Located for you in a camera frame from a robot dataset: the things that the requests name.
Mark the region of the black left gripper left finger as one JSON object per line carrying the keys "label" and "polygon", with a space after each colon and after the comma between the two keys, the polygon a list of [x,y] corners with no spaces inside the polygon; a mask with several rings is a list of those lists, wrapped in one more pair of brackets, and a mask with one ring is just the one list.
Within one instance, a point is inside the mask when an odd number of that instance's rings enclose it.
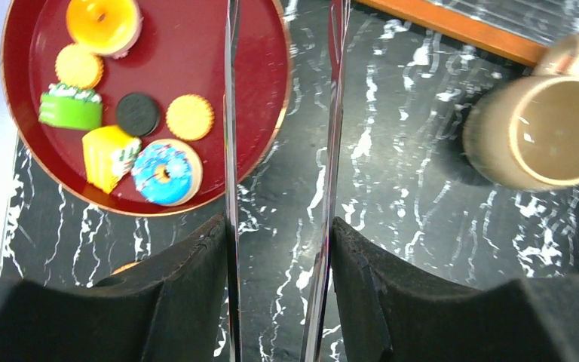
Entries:
{"label": "black left gripper left finger", "polygon": [[226,281],[225,217],[93,287],[0,278],[0,361],[210,361]]}

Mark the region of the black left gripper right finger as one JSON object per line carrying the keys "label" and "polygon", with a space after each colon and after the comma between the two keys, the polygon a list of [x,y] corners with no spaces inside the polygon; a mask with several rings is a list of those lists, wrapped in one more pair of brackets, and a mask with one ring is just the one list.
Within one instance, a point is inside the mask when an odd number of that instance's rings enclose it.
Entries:
{"label": "black left gripper right finger", "polygon": [[579,275],[477,290],[332,224],[333,283],[350,361],[579,361]]}

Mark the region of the metal food tongs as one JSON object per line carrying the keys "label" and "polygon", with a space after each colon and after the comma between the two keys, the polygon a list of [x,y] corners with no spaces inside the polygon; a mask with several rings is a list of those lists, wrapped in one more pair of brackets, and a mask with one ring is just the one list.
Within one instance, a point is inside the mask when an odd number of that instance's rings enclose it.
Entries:
{"label": "metal food tongs", "polygon": [[347,1],[288,1],[289,107],[240,201],[242,361],[322,361],[342,132]]}

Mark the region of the orange white round cake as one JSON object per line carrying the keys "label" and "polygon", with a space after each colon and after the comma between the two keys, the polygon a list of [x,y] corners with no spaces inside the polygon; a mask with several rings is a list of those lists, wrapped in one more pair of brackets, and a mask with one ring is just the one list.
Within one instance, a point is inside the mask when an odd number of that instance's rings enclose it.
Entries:
{"label": "orange white round cake", "polygon": [[103,57],[126,57],[142,31],[135,0],[71,0],[66,27],[72,40]]}

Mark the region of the left woven rattan coaster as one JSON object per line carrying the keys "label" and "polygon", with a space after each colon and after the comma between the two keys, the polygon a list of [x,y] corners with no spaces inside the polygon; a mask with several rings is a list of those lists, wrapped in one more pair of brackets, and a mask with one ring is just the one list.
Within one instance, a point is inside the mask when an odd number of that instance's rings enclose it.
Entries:
{"label": "left woven rattan coaster", "polygon": [[115,269],[115,270],[113,271],[113,273],[111,273],[111,275],[116,275],[116,274],[118,274],[118,273],[121,273],[121,272],[123,272],[123,271],[125,271],[125,270],[127,270],[127,269],[129,269],[129,268],[134,267],[135,265],[138,265],[138,264],[140,264],[140,262],[130,262],[130,263],[126,264],[126,265],[123,265],[123,266]]}

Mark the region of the blue frosted donut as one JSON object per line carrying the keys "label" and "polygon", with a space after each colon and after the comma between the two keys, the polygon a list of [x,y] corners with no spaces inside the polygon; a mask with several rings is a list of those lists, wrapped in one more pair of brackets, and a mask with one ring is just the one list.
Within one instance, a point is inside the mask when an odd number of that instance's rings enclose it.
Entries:
{"label": "blue frosted donut", "polygon": [[169,207],[184,204],[197,194],[203,165],[189,144],[163,139],[148,144],[137,155],[130,174],[147,201]]}

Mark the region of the yellow striped toy cake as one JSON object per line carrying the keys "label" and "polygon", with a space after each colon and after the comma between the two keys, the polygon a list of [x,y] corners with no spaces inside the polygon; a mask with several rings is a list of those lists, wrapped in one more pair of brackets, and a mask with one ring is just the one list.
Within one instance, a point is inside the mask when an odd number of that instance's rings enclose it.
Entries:
{"label": "yellow striped toy cake", "polygon": [[142,149],[142,140],[118,125],[99,127],[82,139],[87,181],[110,194],[131,170]]}

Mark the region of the red round tray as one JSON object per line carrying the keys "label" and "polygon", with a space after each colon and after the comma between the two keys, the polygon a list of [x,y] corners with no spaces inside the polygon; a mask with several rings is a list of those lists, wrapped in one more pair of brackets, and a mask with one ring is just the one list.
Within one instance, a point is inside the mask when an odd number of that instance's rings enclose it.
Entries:
{"label": "red round tray", "polygon": [[[223,113],[224,1],[141,1],[143,28],[120,60],[107,60],[97,92],[104,124],[115,123],[115,106],[134,91],[165,110],[178,96],[198,94]],[[2,83],[23,142],[41,168],[65,190],[103,209],[131,216],[166,216],[196,209],[225,191],[223,126],[191,143],[203,164],[198,193],[162,207],[147,202],[130,177],[106,194],[87,182],[82,132],[41,124],[41,93],[57,79],[54,61],[71,42],[65,1],[13,1],[2,33]],[[291,94],[290,34],[278,1],[242,1],[234,62],[237,176],[245,178],[268,151],[283,122]]]}

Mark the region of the green triangular toy cake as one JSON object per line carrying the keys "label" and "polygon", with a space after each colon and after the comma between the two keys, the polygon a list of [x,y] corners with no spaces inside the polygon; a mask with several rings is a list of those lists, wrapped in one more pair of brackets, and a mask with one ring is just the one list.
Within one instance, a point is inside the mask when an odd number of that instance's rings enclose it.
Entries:
{"label": "green triangular toy cake", "polygon": [[93,88],[50,84],[41,95],[38,120],[52,127],[94,130],[103,124],[102,97]]}

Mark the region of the beige ceramic pitcher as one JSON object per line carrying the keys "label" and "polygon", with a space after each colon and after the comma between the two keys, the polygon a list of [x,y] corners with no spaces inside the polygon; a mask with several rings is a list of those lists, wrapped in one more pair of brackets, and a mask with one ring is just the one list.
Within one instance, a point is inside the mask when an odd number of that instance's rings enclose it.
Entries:
{"label": "beige ceramic pitcher", "polygon": [[579,34],[555,43],[530,76],[484,96],[463,129],[468,161],[511,189],[579,185]]}

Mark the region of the small orange macaron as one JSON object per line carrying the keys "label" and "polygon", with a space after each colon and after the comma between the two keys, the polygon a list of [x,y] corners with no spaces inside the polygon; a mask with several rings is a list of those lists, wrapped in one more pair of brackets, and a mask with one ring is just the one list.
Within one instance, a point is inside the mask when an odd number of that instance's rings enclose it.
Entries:
{"label": "small orange macaron", "polygon": [[103,61],[79,44],[65,46],[55,60],[60,82],[73,87],[94,88],[103,76]]}

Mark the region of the wooden shelf rack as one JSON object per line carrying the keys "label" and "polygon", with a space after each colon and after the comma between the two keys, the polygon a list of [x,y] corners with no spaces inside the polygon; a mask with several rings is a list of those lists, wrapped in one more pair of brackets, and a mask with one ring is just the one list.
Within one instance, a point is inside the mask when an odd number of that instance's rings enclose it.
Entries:
{"label": "wooden shelf rack", "polygon": [[525,66],[579,33],[579,1],[367,1],[371,8]]}

